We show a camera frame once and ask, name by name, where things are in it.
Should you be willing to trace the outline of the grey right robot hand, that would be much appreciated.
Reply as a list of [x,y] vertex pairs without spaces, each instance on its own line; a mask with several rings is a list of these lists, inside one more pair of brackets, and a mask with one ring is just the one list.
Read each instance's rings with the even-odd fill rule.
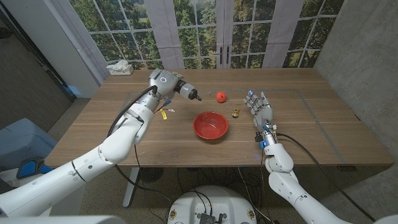
[[243,101],[249,108],[254,126],[258,130],[255,141],[259,143],[259,147],[264,149],[267,146],[276,144],[276,125],[272,122],[274,111],[264,92],[262,91],[261,95],[257,96],[252,90],[249,90]]

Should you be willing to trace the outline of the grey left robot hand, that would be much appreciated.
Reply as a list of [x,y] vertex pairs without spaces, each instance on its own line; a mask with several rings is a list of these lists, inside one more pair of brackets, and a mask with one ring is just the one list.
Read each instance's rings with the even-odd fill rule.
[[169,72],[156,68],[149,76],[149,86],[156,86],[157,92],[150,90],[138,99],[138,103],[154,112],[162,100],[171,100],[175,87],[183,76],[177,72]]

